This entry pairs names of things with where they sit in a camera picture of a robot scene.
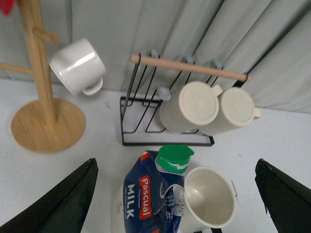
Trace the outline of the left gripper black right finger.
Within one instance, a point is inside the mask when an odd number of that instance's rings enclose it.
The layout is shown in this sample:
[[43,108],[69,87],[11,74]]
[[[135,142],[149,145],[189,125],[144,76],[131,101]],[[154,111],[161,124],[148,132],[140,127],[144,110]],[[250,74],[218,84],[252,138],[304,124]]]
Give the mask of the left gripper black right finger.
[[279,233],[311,231],[311,190],[275,166],[259,159],[255,181],[266,213]]

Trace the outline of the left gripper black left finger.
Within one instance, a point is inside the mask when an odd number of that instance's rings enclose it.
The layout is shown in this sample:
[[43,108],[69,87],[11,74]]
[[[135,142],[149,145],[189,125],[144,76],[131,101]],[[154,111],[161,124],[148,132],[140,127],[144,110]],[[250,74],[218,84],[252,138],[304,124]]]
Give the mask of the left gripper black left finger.
[[96,159],[88,159],[34,204],[2,225],[0,231],[81,232],[93,198],[97,176]]

